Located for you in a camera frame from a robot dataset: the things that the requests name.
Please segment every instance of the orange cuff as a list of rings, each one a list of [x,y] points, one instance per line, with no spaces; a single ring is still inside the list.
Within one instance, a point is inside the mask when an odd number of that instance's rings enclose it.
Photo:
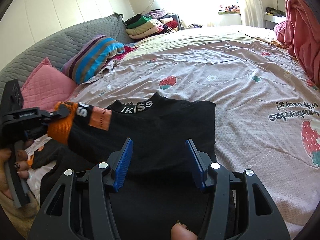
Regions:
[[[52,139],[62,144],[68,145],[68,138],[71,131],[73,119],[75,117],[76,110],[78,108],[78,104],[70,101],[59,102],[54,107],[54,110],[55,111],[58,110],[60,105],[66,106],[70,113],[67,117],[50,123],[47,133],[48,133],[48,136],[51,137]]]

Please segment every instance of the pink pillow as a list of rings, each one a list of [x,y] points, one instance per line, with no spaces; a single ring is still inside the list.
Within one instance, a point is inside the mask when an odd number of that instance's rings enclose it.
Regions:
[[[23,108],[39,107],[53,111],[57,102],[67,101],[77,84],[52,67],[46,57],[30,74],[21,88]]]

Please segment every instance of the blue striped pillow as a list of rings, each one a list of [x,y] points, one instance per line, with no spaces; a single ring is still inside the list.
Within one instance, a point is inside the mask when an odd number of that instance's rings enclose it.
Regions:
[[[99,73],[113,56],[124,53],[124,45],[105,35],[98,35],[62,67],[61,71],[77,84]]]

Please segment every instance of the metal pivot bolt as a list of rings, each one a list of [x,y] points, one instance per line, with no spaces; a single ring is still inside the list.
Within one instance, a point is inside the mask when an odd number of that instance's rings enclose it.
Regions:
[[[71,169],[68,169],[64,172],[64,175],[69,176],[73,173],[73,171]]]
[[[211,166],[211,168],[213,168],[215,170],[220,168],[220,164],[219,163],[211,163],[210,166]]]
[[[105,169],[106,167],[108,167],[108,163],[99,163],[100,169]]]
[[[248,176],[253,176],[254,172],[252,170],[246,170],[245,174],[247,174]]]

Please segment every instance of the headboard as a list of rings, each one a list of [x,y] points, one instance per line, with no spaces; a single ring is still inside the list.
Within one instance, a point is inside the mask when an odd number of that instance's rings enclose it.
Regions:
[[[105,18],[74,25],[26,49],[0,71],[0,100],[7,81],[17,78],[19,85],[22,86],[33,69],[45,57],[49,57],[52,66],[60,70],[84,44],[98,34],[110,36],[123,44],[133,42],[125,31],[122,17],[122,14],[114,13]]]

